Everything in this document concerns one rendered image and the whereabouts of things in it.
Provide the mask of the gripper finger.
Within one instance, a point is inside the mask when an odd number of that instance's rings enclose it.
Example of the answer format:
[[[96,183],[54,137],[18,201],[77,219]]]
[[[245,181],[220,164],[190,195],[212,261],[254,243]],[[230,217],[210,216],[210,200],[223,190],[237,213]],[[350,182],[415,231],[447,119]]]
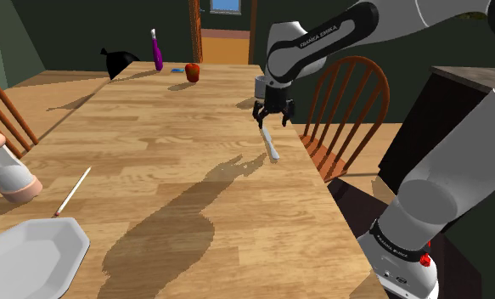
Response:
[[[285,107],[283,108],[282,113],[282,126],[285,127],[287,125],[287,121],[289,121],[290,118],[293,117],[295,114],[295,101],[293,99],[286,100]]]
[[[269,111],[267,110],[265,105],[262,102],[256,100],[254,103],[252,115],[253,115],[253,118],[257,121],[258,127],[260,129],[262,129],[262,127],[263,127],[263,119],[268,114],[269,114]]]

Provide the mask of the white table knife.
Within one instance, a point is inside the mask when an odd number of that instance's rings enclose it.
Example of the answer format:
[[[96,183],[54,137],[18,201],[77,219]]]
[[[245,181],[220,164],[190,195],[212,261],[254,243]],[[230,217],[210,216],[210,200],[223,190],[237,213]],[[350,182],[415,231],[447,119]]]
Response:
[[[266,127],[262,128],[262,134],[267,142],[271,157],[277,161],[279,159],[279,154],[273,146],[271,135]]]

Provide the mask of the wooden spindle-back chair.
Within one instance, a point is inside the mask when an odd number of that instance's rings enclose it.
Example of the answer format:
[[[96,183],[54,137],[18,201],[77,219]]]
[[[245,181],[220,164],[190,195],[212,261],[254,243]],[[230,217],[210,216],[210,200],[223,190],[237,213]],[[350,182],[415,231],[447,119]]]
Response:
[[[356,89],[352,92],[350,102],[345,108],[342,119],[336,123],[337,129],[334,137],[326,145],[324,140],[327,138],[329,129],[334,123],[335,114],[340,108],[341,100],[352,79],[352,74],[358,66],[363,67],[363,74]],[[371,78],[376,79],[374,88],[367,97],[357,119],[352,123],[351,130],[346,135],[342,145],[339,149],[336,149],[336,143],[340,139],[343,129]],[[376,101],[380,101],[380,111],[373,125],[353,150],[349,159],[344,160],[343,154]],[[389,103],[390,87],[388,80],[384,71],[371,59],[363,56],[348,56],[337,60],[323,72],[317,81],[307,116],[307,123],[303,133],[300,135],[300,140],[324,182],[328,183],[347,174],[352,163],[383,123]]]
[[[2,101],[3,105],[7,108],[9,114],[15,119],[15,121],[22,128],[25,134],[29,137],[31,142],[34,145],[37,145],[39,143],[37,136],[27,125],[25,119],[21,116],[21,114],[18,112],[12,101],[9,99],[7,94],[1,88],[0,88],[0,100]],[[24,153],[20,152],[17,149],[17,147],[13,145],[12,142],[7,137],[4,138],[5,145],[12,151],[12,153],[17,158],[19,159],[22,158],[25,153],[31,150],[30,144],[26,142],[25,138],[19,133],[19,131],[14,126],[14,124],[7,118],[7,116],[1,109],[0,109],[0,122],[8,129],[8,131],[12,134],[12,136],[19,142],[19,144],[23,147],[25,152]]]

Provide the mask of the wooden-framed doorway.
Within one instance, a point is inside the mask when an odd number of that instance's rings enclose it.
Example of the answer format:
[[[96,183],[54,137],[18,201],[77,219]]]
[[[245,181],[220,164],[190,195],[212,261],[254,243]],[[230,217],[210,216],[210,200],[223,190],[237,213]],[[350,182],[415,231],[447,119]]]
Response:
[[[211,14],[204,1],[187,0],[194,62],[252,64],[258,0],[241,0],[241,15]]]

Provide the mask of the red bell pepper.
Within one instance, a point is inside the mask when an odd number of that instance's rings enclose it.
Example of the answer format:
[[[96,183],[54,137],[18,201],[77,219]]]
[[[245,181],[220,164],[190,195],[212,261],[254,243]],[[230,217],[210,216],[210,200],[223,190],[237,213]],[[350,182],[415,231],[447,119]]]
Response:
[[[200,79],[200,67],[197,64],[186,64],[184,67],[184,71],[189,82],[197,82]]]

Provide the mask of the wooden table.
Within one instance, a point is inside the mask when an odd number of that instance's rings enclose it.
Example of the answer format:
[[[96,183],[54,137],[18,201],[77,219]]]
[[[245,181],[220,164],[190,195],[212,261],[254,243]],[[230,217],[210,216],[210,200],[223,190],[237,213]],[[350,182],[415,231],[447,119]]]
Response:
[[[189,83],[134,62],[25,157],[0,233],[63,213],[91,241],[64,299],[388,299],[293,127],[251,115],[254,65]]]

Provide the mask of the blue window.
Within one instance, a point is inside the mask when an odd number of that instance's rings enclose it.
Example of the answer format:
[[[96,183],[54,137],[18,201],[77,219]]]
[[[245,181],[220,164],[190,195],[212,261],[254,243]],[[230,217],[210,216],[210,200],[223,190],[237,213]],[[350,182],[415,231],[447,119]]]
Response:
[[[210,13],[241,15],[241,0],[210,0]]]

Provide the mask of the purple bottle with white neck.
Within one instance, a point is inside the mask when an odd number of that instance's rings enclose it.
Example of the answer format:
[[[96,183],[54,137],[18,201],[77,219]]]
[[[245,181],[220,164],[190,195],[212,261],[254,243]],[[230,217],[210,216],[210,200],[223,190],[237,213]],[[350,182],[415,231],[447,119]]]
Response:
[[[158,48],[158,43],[156,39],[156,31],[155,29],[152,29],[150,31],[151,38],[152,38],[152,46],[153,46],[153,56],[154,56],[154,62],[155,62],[155,69],[157,71],[161,71],[163,69],[163,59],[161,52]]]

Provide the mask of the dark cabinet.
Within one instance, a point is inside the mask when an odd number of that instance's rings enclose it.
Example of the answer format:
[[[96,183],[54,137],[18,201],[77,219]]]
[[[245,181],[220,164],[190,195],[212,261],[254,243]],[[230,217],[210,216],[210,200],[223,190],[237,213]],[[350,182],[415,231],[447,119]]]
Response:
[[[493,88],[495,68],[430,68],[428,81],[379,163],[379,177],[393,193]]]

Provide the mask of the black tied bag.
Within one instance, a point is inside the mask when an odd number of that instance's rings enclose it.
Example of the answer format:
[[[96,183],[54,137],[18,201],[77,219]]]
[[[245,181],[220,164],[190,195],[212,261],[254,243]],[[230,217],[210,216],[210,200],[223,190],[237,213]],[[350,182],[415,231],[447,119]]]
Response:
[[[105,48],[100,50],[102,55],[106,56],[106,67],[110,79],[114,79],[133,61],[139,61],[139,58],[127,51],[108,52]]]

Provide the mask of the white pencil with red tip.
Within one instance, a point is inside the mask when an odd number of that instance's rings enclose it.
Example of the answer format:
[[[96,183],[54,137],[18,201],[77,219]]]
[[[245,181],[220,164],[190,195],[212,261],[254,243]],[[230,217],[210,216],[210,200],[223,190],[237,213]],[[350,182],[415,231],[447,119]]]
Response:
[[[79,189],[81,186],[83,180],[87,177],[87,175],[90,173],[92,167],[90,166],[78,179],[76,184],[73,186],[73,188],[70,190],[69,194],[65,197],[65,199],[62,201],[62,203],[59,205],[58,209],[55,211],[55,213],[52,215],[52,218],[59,217],[60,213],[65,209],[67,206],[68,202],[70,199],[73,197],[75,192]]]

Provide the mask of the white octagonal plate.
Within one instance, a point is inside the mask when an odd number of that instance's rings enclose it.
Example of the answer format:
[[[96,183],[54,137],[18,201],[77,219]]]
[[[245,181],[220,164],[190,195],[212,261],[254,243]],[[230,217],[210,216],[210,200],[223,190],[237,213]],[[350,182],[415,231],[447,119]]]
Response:
[[[0,234],[0,299],[60,299],[90,239],[72,217],[24,221]]]

